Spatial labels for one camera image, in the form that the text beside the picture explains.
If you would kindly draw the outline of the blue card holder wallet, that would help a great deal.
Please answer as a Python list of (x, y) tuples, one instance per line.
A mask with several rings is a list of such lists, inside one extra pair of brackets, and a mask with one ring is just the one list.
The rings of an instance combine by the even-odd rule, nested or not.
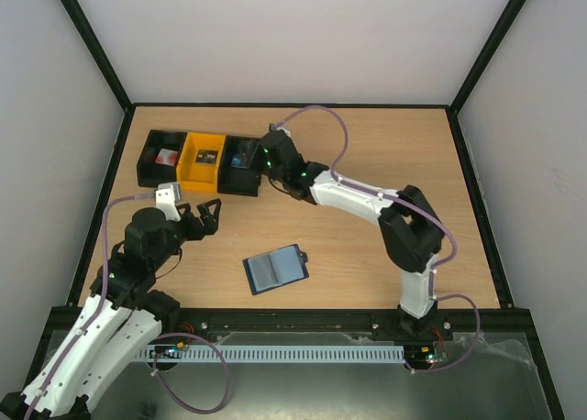
[(308, 257), (297, 244), (264, 252), (242, 261), (252, 295), (307, 279)]

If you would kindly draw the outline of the blue white credit card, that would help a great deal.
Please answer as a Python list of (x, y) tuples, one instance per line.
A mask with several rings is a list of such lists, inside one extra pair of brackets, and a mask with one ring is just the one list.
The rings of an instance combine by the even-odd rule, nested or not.
[(235, 153), (231, 160), (231, 166), (234, 168), (248, 168), (250, 166), (251, 156), (247, 153)]

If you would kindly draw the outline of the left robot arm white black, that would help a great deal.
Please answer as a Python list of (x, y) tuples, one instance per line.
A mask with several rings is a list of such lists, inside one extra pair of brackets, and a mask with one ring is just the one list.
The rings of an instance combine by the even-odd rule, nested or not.
[(39, 374), (6, 394), (10, 419), (88, 419), (136, 354), (161, 335), (174, 337), (179, 303), (154, 288), (158, 270), (187, 241), (217, 232), (218, 199), (191, 207), (157, 195), (139, 209), (106, 259), (72, 328)]

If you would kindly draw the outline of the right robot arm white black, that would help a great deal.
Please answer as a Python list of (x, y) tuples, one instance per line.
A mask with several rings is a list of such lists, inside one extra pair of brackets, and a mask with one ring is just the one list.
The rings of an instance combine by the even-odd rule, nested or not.
[(434, 279), (439, 252), (449, 232), (417, 187), (383, 189), (344, 177), (332, 166), (304, 160), (281, 127), (256, 140), (251, 163), (293, 199), (336, 208), (377, 226), (387, 256), (402, 272), (398, 326), (412, 339), (431, 329), (437, 311)]

